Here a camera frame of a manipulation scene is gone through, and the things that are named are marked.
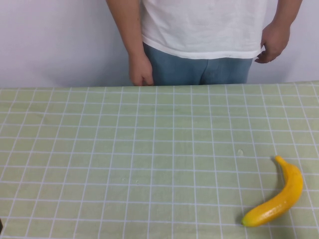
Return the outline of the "person's right hand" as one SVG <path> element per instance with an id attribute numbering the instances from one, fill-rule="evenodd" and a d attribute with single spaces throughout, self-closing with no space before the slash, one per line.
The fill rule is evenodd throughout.
<path id="1" fill-rule="evenodd" d="M 134 86 L 153 86 L 153 69 L 146 54 L 129 55 L 129 75 Z"/>

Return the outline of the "person's left hand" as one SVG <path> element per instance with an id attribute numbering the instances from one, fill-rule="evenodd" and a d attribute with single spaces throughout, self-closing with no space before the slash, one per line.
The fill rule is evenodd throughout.
<path id="1" fill-rule="evenodd" d="M 261 48 L 265 48 L 256 58 L 259 64 L 270 63 L 285 50 L 290 39 L 291 26 L 271 22 L 262 32 Z"/>

